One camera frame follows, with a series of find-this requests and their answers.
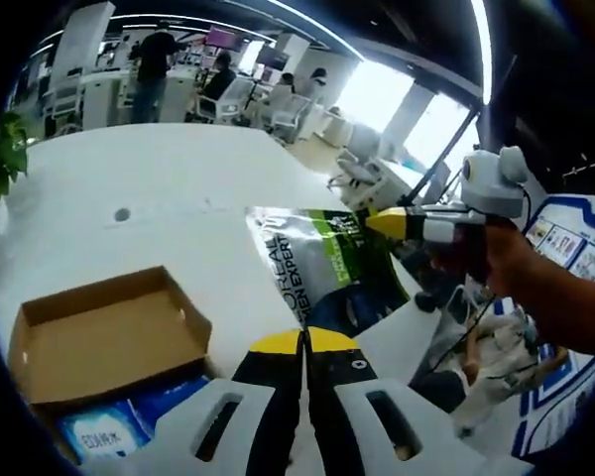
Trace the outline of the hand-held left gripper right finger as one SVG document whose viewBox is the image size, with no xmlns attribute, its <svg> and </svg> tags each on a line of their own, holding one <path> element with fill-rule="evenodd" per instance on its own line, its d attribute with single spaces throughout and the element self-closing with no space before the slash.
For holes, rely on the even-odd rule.
<svg viewBox="0 0 595 476">
<path fill-rule="evenodd" d="M 376 375 L 352 338 L 305 331 L 309 416 L 328 475 L 527 475 L 528 463 L 485 457 L 406 384 Z"/>
</svg>

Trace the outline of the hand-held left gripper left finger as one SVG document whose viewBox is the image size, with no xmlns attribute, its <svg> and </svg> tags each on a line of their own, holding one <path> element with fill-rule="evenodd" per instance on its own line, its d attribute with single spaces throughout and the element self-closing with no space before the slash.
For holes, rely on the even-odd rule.
<svg viewBox="0 0 595 476">
<path fill-rule="evenodd" d="M 303 333 L 271 334 L 234 375 L 163 415 L 132 457 L 132 475 L 283 475 L 299 420 Z"/>
</svg>

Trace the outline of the person's right hand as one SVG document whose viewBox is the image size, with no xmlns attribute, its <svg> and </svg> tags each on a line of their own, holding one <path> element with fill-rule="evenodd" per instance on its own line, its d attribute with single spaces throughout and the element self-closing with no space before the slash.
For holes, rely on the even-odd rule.
<svg viewBox="0 0 595 476">
<path fill-rule="evenodd" d="M 428 253 L 438 270 L 458 276 L 470 275 L 499 297 L 517 298 L 521 284 L 520 264 L 531 252 L 516 225 L 507 220 L 475 226 L 465 238 L 450 245 L 432 245 Z"/>
</svg>

